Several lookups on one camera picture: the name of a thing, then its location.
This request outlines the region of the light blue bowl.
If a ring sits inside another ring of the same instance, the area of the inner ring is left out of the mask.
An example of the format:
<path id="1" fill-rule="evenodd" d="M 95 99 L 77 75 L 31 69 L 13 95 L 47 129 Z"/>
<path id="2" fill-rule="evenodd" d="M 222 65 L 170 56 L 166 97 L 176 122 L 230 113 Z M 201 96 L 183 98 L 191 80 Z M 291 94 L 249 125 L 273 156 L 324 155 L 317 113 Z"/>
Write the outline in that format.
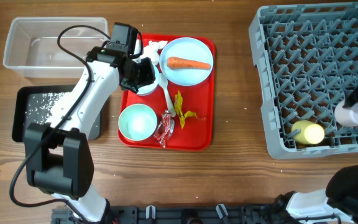
<path id="1" fill-rule="evenodd" d="M 159 72 L 158 68 L 155 65 L 153 65 L 153 68 L 154 68 L 154 73 L 155 73 L 155 81 L 150 85 L 143 86 L 143 87 L 139 88 L 139 91 L 137 92 L 137 95 L 139 95 L 139 96 L 149 95 L 158 86 L 158 82 L 159 82 L 159 79 L 160 79 L 160 72 Z"/>

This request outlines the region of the pink cup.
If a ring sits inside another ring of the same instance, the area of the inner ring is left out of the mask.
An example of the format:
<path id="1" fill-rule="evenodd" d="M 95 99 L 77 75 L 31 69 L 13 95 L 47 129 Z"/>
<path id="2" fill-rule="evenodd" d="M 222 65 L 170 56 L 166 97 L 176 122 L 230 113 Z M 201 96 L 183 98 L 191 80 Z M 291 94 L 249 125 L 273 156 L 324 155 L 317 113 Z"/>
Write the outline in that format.
<path id="1" fill-rule="evenodd" d="M 358 103 L 350 108 L 344 107 L 345 101 L 342 100 L 334 110 L 336 122 L 345 127 L 358 126 Z"/>

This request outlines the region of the orange carrot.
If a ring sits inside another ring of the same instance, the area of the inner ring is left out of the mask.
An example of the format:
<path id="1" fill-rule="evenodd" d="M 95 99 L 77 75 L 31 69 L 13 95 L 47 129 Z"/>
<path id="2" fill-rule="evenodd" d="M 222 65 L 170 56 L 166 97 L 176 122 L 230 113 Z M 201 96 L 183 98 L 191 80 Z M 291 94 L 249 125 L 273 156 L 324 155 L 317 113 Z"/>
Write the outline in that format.
<path id="1" fill-rule="evenodd" d="M 167 58 L 167 67 L 174 69 L 201 69 L 201 70 L 209 70 L 211 65 L 204 62 L 199 62 L 195 60 L 188 60 L 180 57 L 169 57 Z"/>

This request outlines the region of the green bowl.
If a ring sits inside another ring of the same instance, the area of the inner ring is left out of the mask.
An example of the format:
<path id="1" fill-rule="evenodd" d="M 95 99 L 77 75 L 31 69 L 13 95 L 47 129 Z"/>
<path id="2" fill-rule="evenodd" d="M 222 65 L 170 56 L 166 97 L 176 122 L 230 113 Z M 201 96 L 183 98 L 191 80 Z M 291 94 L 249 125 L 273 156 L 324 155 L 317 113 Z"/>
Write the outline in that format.
<path id="1" fill-rule="evenodd" d="M 145 104 L 125 108 L 118 120 L 121 134 L 131 141 L 143 141 L 153 135 L 157 127 L 157 115 Z"/>

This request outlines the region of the yellow cup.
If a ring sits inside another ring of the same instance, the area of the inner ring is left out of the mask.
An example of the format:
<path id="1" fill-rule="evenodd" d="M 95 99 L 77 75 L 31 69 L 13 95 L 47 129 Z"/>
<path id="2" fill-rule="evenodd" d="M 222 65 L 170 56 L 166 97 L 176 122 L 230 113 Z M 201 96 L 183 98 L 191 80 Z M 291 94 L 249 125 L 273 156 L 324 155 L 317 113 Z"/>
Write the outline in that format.
<path id="1" fill-rule="evenodd" d="M 324 129 L 321 125 L 308 121 L 299 120 L 291 127 L 291 132 L 299 130 L 294 135 L 294 140 L 300 144 L 319 144 L 325 137 Z"/>

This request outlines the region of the white rice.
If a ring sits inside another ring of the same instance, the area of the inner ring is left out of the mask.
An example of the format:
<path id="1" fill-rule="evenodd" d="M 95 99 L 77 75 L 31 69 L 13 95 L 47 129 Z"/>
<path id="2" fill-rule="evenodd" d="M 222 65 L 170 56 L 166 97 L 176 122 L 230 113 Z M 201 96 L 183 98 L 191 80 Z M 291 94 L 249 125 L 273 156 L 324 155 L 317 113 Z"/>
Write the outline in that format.
<path id="1" fill-rule="evenodd" d="M 30 94 L 25 103 L 25 127 L 30 123 L 44 124 L 51 117 L 53 106 L 66 94 L 68 92 Z"/>

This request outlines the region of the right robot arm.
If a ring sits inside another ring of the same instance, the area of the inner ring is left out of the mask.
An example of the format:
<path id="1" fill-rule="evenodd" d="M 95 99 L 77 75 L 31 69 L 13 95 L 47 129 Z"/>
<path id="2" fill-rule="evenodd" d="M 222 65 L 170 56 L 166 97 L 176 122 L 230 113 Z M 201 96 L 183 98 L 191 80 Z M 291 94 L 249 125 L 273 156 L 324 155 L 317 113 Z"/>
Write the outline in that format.
<path id="1" fill-rule="evenodd" d="M 343 127 L 358 126 L 358 86 L 334 111 Z M 270 223 L 314 223 L 337 220 L 358 223 L 358 165 L 342 168 L 327 187 L 309 193 L 289 192 L 279 195 L 269 205 Z"/>

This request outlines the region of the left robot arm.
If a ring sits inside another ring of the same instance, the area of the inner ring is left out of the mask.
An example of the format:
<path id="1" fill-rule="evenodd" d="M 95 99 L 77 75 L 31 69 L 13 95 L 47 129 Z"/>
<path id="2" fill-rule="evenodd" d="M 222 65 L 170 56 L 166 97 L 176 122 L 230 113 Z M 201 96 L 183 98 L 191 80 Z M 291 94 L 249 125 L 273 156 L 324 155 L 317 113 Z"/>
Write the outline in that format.
<path id="1" fill-rule="evenodd" d="M 75 223 L 114 223 L 110 203 L 100 196 L 91 182 L 94 164 L 88 136 L 96 117 L 109 96 L 121 88 L 137 93 L 139 88 L 155 81 L 149 58 L 135 59 L 135 45 L 142 34 L 133 26 L 115 23 L 112 34 L 102 44 L 78 60 L 84 72 L 63 104 L 53 109 L 44 124 L 30 123 L 24 134 L 25 159 L 11 181 L 9 195 L 22 170 L 27 183 L 45 194 L 52 202 L 63 202 L 75 214 Z"/>

